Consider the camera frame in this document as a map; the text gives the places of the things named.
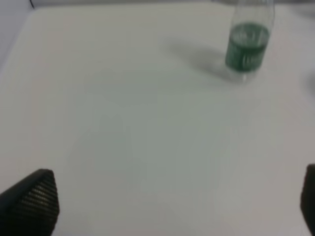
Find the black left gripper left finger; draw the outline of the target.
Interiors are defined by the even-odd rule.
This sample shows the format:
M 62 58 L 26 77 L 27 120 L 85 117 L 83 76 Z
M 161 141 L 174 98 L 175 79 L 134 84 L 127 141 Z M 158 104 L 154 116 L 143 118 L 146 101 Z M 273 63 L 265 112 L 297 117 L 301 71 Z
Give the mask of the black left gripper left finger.
M 50 236 L 59 213 L 54 172 L 38 169 L 0 194 L 0 234 Z

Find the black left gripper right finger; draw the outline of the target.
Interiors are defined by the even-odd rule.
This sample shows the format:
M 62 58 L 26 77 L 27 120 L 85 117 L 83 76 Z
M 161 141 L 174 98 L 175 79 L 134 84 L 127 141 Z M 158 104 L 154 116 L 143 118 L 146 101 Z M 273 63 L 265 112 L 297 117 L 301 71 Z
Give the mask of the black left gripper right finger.
M 300 209 L 312 236 L 315 236 L 315 165 L 306 168 L 300 197 Z

